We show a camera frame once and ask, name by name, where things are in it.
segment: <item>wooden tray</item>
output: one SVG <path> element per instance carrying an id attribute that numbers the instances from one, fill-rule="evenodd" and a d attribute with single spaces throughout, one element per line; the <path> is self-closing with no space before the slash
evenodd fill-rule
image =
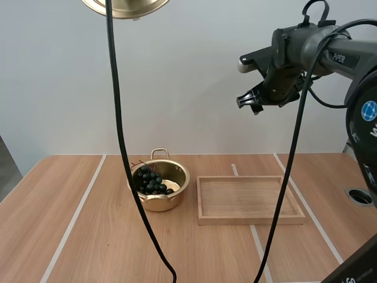
<path id="1" fill-rule="evenodd" d="M 271 224 L 282 181 L 281 176 L 198 176 L 199 225 Z M 277 223 L 304 222 L 288 186 Z"/>

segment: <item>metal pot rim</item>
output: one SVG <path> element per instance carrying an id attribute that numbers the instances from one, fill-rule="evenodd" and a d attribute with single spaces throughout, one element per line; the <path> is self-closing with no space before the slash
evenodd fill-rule
<path id="1" fill-rule="evenodd" d="M 189 182 L 190 182 L 190 174 L 189 174 L 189 171 L 187 170 L 186 167 L 184 167 L 182 164 L 179 164 L 178 162 L 175 162 L 175 161 L 170 160 L 170 159 L 151 159 L 151 160 L 148 160 L 148 161 L 146 161 L 146 162 L 144 162 L 144 163 L 145 163 L 145 164 L 153 164 L 153 163 L 161 163 L 161 162 L 163 162 L 163 163 L 171 163 L 171 164 L 174 164 L 174 165 L 178 166 L 179 168 L 182 169 L 184 175 L 186 176 L 186 179 L 185 179 L 185 181 L 184 181 L 184 184 L 182 185 L 182 187 L 181 187 L 178 191 L 176 191 L 176 192 L 174 192 L 174 193 L 171 193 L 171 194 L 169 194 L 169 195 L 166 195 L 166 196 L 167 196 L 167 199 L 172 199 L 172 198 L 175 197 L 176 195 L 178 195 L 178 194 L 180 194 L 181 192 L 183 192 L 183 191 L 185 190 L 185 188 L 189 185 Z M 135 168 L 132 170 L 132 172 L 131 172 L 132 176 L 134 176 L 134 173 L 137 171 L 137 169 L 139 169 L 141 166 L 143 166 L 144 163 L 136 165 L 136 167 L 135 167 Z M 129 183 L 128 180 L 127 180 L 127 185 L 128 185 L 128 188 L 131 189 L 131 187 L 130 187 L 130 183 Z M 137 192 L 137 194 L 139 195 L 139 198 L 141 198 L 141 199 L 143 199 L 143 200 L 144 200 L 144 199 L 148 199 L 148 200 L 154 199 L 154 196 L 153 196 L 153 195 L 148 195 L 148 196 L 147 196 L 147 195 L 144 195 L 144 194 L 142 194 L 142 193 L 140 193 L 140 192 Z"/>

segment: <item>robot logo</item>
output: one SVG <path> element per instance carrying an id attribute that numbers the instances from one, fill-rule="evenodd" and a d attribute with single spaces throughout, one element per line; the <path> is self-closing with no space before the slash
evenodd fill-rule
<path id="1" fill-rule="evenodd" d="M 367 101 L 361 108 L 361 117 L 367 122 L 371 122 L 377 117 L 377 103 L 373 100 Z"/>

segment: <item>grapes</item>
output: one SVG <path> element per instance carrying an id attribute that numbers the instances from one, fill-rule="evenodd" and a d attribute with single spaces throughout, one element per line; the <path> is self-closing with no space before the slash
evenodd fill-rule
<path id="1" fill-rule="evenodd" d="M 167 194 L 167 186 L 162 183 L 161 174 L 153 172 L 147 165 L 141 166 L 135 174 L 137 191 L 145 195 Z"/>
<path id="2" fill-rule="evenodd" d="M 161 191 L 162 193 L 166 193 L 166 190 L 167 190 L 167 186 L 165 184 L 160 185 L 159 191 Z"/>
<path id="3" fill-rule="evenodd" d="M 153 190 L 154 190 L 154 185 L 152 185 L 152 184 L 148 184 L 148 185 L 147 185 L 147 191 L 149 191 L 149 192 L 153 192 Z"/>
<path id="4" fill-rule="evenodd" d="M 145 181 L 149 181 L 151 179 L 151 175 L 149 174 L 149 173 L 145 173 L 144 175 L 143 175 L 143 180 L 145 180 Z"/>
<path id="5" fill-rule="evenodd" d="M 140 171 L 142 171 L 143 173 L 149 173 L 149 168 L 148 166 L 144 165 L 140 168 Z"/>

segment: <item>brass lamp shade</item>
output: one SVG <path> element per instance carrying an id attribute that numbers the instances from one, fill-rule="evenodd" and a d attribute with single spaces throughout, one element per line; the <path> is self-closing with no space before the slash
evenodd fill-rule
<path id="1" fill-rule="evenodd" d="M 106 15 L 105 0 L 82 0 L 93 11 Z M 134 19 L 148 15 L 165 5 L 169 0 L 112 0 L 113 17 Z"/>

